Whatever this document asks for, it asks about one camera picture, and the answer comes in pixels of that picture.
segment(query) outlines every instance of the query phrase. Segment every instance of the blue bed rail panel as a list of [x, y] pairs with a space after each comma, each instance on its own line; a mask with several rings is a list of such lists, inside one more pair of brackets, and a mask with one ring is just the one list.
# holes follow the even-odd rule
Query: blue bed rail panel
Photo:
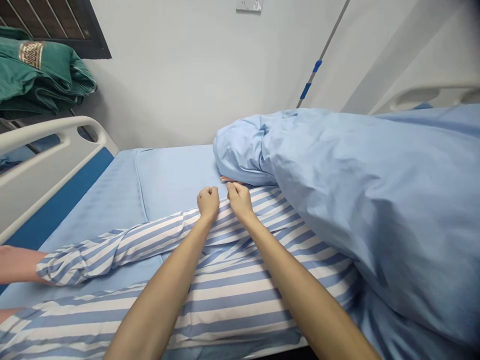
[[[114, 156], [103, 147], [55, 195], [9, 238], [5, 245], [38, 250], [110, 165]], [[7, 285], [0, 285], [0, 294]]]

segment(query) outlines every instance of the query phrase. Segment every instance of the mattress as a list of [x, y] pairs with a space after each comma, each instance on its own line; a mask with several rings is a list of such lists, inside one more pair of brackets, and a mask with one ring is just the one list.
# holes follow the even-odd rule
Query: mattress
[[[211, 145], [121, 151], [40, 251], [50, 252], [114, 228], [130, 228], [195, 208], [197, 194], [205, 186], [218, 186], [220, 198], [227, 196]], [[0, 309], [121, 289], [150, 279], [162, 263], [163, 259], [156, 256], [76, 287], [11, 284], [0, 295]]]

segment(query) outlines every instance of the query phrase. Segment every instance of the hospital bed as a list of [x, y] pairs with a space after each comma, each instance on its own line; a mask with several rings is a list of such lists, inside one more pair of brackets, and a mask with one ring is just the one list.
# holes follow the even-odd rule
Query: hospital bed
[[[79, 134], [82, 126], [96, 133], [96, 142]], [[211, 145], [119, 151], [102, 126], [85, 116], [4, 133], [0, 154], [52, 134], [58, 135], [60, 144], [0, 175], [0, 245], [50, 252], [114, 228], [195, 208], [198, 191], [206, 185], [218, 186], [220, 198], [227, 195]], [[163, 261], [155, 256], [76, 287], [2, 286], [0, 309], [121, 289], [150, 279]], [[273, 348], [255, 346], [246, 358], [306, 345], [302, 338]]]

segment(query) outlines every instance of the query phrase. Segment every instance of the striped pajamas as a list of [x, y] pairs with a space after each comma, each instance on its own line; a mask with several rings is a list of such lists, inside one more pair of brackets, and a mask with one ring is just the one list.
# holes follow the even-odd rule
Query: striped pajamas
[[[250, 193], [260, 221], [348, 308], [358, 283], [353, 262], [308, 229], [279, 188]], [[56, 286], [108, 274], [173, 251], [199, 217], [193, 209], [64, 246], [48, 254], [37, 273]], [[0, 324], [0, 359], [102, 358], [145, 285], [50, 300], [18, 312]], [[280, 299], [255, 244], [222, 200], [168, 349], [254, 341], [294, 329]]]

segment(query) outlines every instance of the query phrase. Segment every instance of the green cloth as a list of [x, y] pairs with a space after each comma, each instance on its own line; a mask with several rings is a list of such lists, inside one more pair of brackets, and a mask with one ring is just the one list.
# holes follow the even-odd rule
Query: green cloth
[[0, 118], [57, 115], [96, 90], [71, 47], [34, 41], [23, 30], [0, 26]]

